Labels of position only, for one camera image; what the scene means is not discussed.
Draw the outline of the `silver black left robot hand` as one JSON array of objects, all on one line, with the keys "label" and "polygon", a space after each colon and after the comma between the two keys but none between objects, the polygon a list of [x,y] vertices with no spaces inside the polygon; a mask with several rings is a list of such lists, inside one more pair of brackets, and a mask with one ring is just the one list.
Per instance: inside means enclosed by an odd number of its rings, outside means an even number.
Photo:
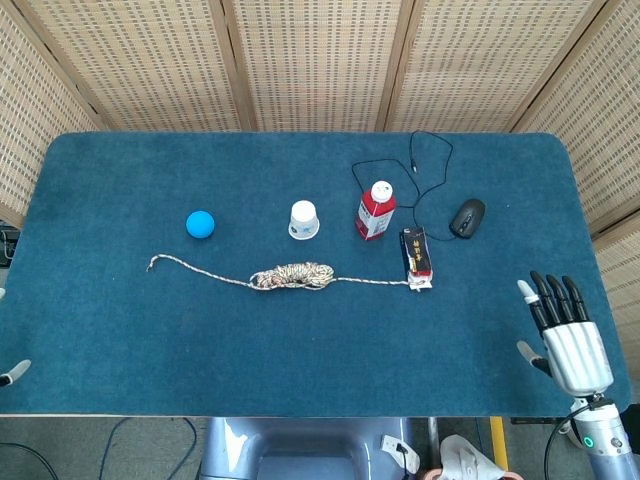
[{"label": "silver black left robot hand", "polygon": [[0,387],[4,388],[14,384],[20,377],[22,377],[31,367],[31,360],[24,359],[18,362],[10,370],[0,374]]}]

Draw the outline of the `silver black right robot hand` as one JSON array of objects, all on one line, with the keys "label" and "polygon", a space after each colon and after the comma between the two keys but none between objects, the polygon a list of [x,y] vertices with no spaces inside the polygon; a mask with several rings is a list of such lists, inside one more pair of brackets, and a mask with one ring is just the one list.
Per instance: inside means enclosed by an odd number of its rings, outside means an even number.
[{"label": "silver black right robot hand", "polygon": [[517,287],[546,354],[521,340],[516,344],[520,355],[574,398],[604,394],[614,377],[600,331],[577,285],[568,276],[557,279],[532,271],[530,277],[529,282],[518,280]]}]

